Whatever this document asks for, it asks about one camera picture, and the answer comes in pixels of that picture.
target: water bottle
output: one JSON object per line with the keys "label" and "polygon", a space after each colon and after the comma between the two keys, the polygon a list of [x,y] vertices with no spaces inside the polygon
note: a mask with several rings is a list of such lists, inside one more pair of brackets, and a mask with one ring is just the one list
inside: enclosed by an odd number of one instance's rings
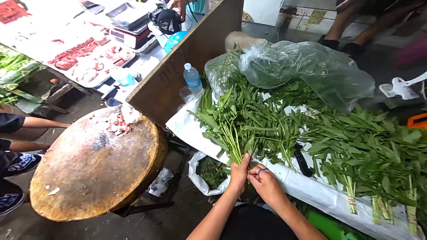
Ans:
{"label": "water bottle", "polygon": [[191,64],[184,64],[184,78],[187,82],[188,87],[190,88],[193,95],[197,96],[202,90],[202,82],[200,81],[200,75],[197,69],[193,68]]}
{"label": "water bottle", "polygon": [[115,67],[110,70],[111,77],[118,81],[123,87],[132,85],[135,82],[135,79],[121,67]]}

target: black knife handle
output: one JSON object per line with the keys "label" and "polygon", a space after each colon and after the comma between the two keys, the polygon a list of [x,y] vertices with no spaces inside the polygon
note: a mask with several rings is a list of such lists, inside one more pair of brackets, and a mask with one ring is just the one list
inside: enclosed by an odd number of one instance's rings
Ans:
{"label": "black knife handle", "polygon": [[301,149],[302,149],[302,146],[297,143],[295,145],[294,156],[298,161],[299,169],[301,170],[302,174],[306,177],[311,177],[313,176],[313,172],[308,168],[307,162],[305,161],[305,158],[302,155]]}

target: shoe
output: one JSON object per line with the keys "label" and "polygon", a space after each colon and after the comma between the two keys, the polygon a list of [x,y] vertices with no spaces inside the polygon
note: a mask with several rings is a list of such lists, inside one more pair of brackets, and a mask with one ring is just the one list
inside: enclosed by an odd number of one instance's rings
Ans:
{"label": "shoe", "polygon": [[347,43],[341,49],[341,52],[346,53],[352,59],[358,57],[360,54],[366,52],[366,48],[357,43]]}
{"label": "shoe", "polygon": [[332,48],[333,50],[338,50],[339,41],[325,39],[325,36],[326,35],[322,35],[317,42],[325,47]]}

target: hand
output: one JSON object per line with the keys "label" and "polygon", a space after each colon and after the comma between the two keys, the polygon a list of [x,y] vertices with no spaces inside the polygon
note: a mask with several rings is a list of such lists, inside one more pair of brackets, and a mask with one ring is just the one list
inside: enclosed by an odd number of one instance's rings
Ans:
{"label": "hand", "polygon": [[237,165],[235,162],[231,164],[231,180],[227,189],[237,191],[238,196],[245,190],[246,176],[248,175],[248,166],[251,160],[252,156],[246,153],[240,165]]}
{"label": "hand", "polygon": [[181,15],[181,21],[185,22],[185,6],[187,6],[187,0],[170,0],[170,2],[167,3],[167,7],[169,9],[172,8],[178,8],[179,14]]}
{"label": "hand", "polygon": [[284,203],[289,203],[290,201],[284,194],[274,173],[270,170],[262,170],[260,172],[262,168],[266,167],[258,164],[250,169],[247,175],[248,180],[255,187],[261,198],[273,209],[279,208]]}

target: wooden board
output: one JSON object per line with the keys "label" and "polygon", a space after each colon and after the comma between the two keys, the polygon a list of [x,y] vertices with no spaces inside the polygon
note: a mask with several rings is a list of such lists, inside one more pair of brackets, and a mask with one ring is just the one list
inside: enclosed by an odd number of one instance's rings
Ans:
{"label": "wooden board", "polygon": [[30,185],[38,214],[53,221],[96,217],[131,204],[156,178],[167,153],[163,130],[143,117],[126,136],[116,136],[105,131],[105,120],[117,110],[80,118],[52,144]]}
{"label": "wooden board", "polygon": [[243,0],[223,0],[204,16],[126,98],[134,108],[165,128],[165,123],[184,102],[179,90],[186,85],[184,64],[200,74],[205,63],[225,53],[225,37],[241,30]]}

